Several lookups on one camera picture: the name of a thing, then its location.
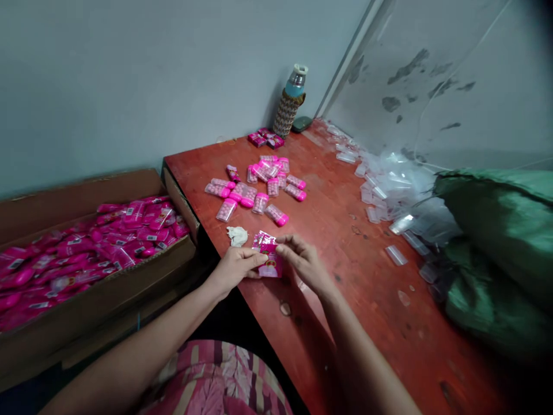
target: pink striped clothing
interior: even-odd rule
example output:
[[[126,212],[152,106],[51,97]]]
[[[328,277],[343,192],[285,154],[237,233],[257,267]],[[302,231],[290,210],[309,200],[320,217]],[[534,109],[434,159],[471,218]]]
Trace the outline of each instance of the pink striped clothing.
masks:
[[[160,372],[142,414],[293,415],[272,370],[230,343],[185,343]]]

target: hand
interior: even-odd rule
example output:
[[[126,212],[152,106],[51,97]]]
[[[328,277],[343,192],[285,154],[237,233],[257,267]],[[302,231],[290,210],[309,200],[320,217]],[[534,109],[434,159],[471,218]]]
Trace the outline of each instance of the hand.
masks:
[[[336,286],[330,279],[327,269],[319,259],[317,250],[298,235],[278,237],[279,245],[276,253],[294,267],[301,280],[319,297],[336,291]]]
[[[222,300],[244,277],[259,278],[251,270],[267,260],[267,255],[251,248],[230,247],[205,284],[217,290]]]

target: scratched table surface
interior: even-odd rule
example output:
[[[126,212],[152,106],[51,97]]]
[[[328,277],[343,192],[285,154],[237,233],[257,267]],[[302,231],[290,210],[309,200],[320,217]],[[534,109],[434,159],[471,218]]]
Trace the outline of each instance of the scratched table surface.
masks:
[[[237,208],[229,223],[215,219],[222,200],[204,192],[211,178],[226,179],[227,164],[246,168],[261,154],[290,159],[290,173],[307,183],[298,202],[281,190],[274,203],[290,216],[278,228],[266,215]],[[355,166],[336,159],[335,141],[315,120],[302,134],[291,133],[276,152],[255,148],[246,138],[165,158],[217,251],[229,248],[226,227],[252,236],[299,233],[317,247],[334,283],[364,329],[397,373],[424,414],[504,413],[500,375],[490,356],[447,321],[418,274],[422,259],[389,222],[368,221],[354,176]],[[262,182],[250,184],[266,192]],[[397,267],[384,248],[395,245],[408,259]],[[288,272],[282,279],[244,280],[239,289],[312,414],[343,413],[343,395],[333,361],[334,343],[315,294]],[[281,312],[287,303],[291,315]]]

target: white wall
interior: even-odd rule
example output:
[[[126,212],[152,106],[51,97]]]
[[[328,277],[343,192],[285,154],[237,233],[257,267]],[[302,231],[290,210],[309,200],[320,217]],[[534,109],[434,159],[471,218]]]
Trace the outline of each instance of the white wall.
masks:
[[[462,62],[505,4],[391,4],[360,50],[362,63],[356,69],[358,60],[353,62],[327,117],[377,154],[385,148],[409,154],[429,92],[461,64],[454,83],[434,98],[422,119],[421,158],[447,168],[514,168],[553,157],[553,50],[544,10],[535,2],[513,0]],[[416,67],[408,67],[419,53]],[[398,70],[405,76],[395,81]],[[416,100],[409,102],[408,96]],[[388,105],[387,111],[385,97],[400,105],[393,111],[394,105]],[[534,168],[553,169],[553,161]]]
[[[368,0],[8,0],[0,195],[270,126],[294,63],[313,116]]]

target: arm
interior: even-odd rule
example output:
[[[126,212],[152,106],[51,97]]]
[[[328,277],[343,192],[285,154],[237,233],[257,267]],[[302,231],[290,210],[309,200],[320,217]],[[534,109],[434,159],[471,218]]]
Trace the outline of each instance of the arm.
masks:
[[[266,260],[266,255],[252,249],[230,248],[201,287],[100,357],[40,415],[124,413],[217,303]]]
[[[297,235],[276,240],[299,277],[318,295],[336,343],[342,386],[352,413],[420,414],[401,381],[338,291],[314,247]]]

